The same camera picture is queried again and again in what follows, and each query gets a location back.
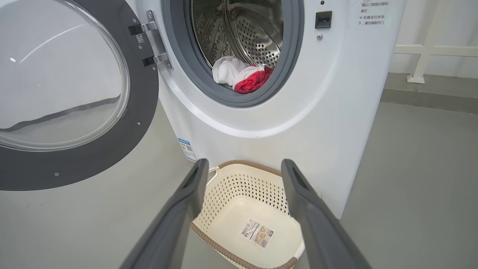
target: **metal hinge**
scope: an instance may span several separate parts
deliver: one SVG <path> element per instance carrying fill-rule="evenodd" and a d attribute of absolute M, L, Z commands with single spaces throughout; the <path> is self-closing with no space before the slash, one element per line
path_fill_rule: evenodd
<path fill-rule="evenodd" d="M 164 63 L 167 68 L 172 68 L 171 63 L 169 61 L 169 56 L 166 52 L 166 49 L 163 44 L 163 40 L 159 33 L 159 25 L 156 20 L 156 15 L 154 14 L 153 10 L 148 10 L 146 12 L 146 17 L 148 18 L 148 23 L 144 24 L 136 24 L 128 27 L 131 35 L 138 36 L 146 31 L 150 31 L 153 37 L 154 43 L 156 44 L 156 48 L 158 49 L 159 54 L 144 58 L 143 64 L 145 67 L 151 65 L 157 65 L 159 63 Z"/>

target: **white metal railing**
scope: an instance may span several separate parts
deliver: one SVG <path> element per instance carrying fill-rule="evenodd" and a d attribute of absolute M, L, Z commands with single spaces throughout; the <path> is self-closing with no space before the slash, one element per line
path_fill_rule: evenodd
<path fill-rule="evenodd" d="M 425 38 L 424 44 L 396 45 L 394 53 L 397 54 L 418 54 L 418 63 L 413 74 L 407 77 L 411 83 L 424 84 L 423 73 L 428 65 L 431 55 L 445 56 L 466 56 L 478 57 L 478 47 L 458 47 L 458 46 L 436 46 L 440 26 L 450 0 L 439 0 L 435 13 L 433 14 L 432 24 Z"/>

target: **clothes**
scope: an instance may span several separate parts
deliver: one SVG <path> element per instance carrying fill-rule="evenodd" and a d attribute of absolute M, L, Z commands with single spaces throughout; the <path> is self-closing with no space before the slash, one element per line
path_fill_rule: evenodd
<path fill-rule="evenodd" d="M 269 79 L 273 68 L 250 66 L 242 70 L 233 80 L 233 89 L 238 93 L 250 93 L 259 89 Z"/>
<path fill-rule="evenodd" d="M 259 89 L 273 71 L 268 66 L 247 66 L 233 56 L 225 56 L 214 63 L 212 77 L 216 83 L 228 84 L 238 93 L 250 93 Z"/>
<path fill-rule="evenodd" d="M 212 78 L 218 84 L 232 86 L 234 78 L 247 65 L 233 56 L 224 56 L 217 60 L 212 67 Z"/>

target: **blue and white sticker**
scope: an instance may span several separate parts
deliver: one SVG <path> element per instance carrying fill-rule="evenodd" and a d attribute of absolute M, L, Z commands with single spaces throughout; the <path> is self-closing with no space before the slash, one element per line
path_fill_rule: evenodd
<path fill-rule="evenodd" d="M 186 140 L 183 140 L 181 138 L 178 138 L 179 144 L 183 148 L 184 155 L 186 155 L 186 158 L 188 160 L 191 160 L 193 162 L 197 161 L 196 154 L 194 154 L 193 147 L 191 146 L 191 143 L 189 143 Z"/>

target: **basket bottom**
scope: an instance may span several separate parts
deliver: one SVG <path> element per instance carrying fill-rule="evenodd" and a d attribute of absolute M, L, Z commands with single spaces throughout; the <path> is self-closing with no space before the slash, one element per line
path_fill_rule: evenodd
<path fill-rule="evenodd" d="M 250 220 L 273 231 L 265 248 L 241 234 Z M 231 200 L 212 222 L 207 235 L 234 255 L 262 268 L 286 263 L 302 242 L 300 225 L 294 219 L 246 196 Z"/>

